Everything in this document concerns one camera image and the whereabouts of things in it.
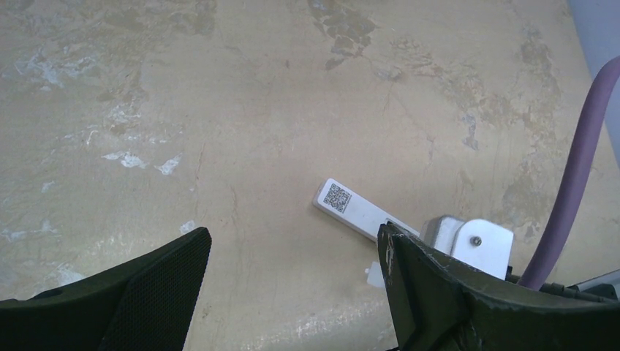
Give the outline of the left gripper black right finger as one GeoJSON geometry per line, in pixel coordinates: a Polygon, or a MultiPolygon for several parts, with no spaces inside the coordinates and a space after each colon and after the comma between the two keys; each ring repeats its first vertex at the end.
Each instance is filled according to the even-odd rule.
{"type": "Polygon", "coordinates": [[[381,224],[379,263],[399,350],[617,350],[619,301],[575,287],[518,285],[381,224]]]}

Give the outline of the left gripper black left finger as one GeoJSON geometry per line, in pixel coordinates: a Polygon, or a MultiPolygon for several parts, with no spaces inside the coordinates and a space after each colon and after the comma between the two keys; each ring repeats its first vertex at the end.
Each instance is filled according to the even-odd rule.
{"type": "Polygon", "coordinates": [[[2,350],[182,350],[203,283],[204,227],[77,282],[1,302],[2,350]]]}

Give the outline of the white remote control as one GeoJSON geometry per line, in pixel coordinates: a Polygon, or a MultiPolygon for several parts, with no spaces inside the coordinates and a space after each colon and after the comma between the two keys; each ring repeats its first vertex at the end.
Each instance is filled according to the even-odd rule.
{"type": "Polygon", "coordinates": [[[417,230],[333,178],[328,178],[321,185],[313,205],[374,243],[377,242],[380,226],[388,222],[420,236],[417,230]]]}

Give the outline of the white remote battery cover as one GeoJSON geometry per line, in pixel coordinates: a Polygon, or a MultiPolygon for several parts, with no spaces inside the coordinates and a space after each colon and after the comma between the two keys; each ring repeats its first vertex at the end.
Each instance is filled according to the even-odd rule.
{"type": "Polygon", "coordinates": [[[369,268],[365,269],[366,283],[378,288],[385,288],[385,281],[379,262],[372,262],[369,268]]]}

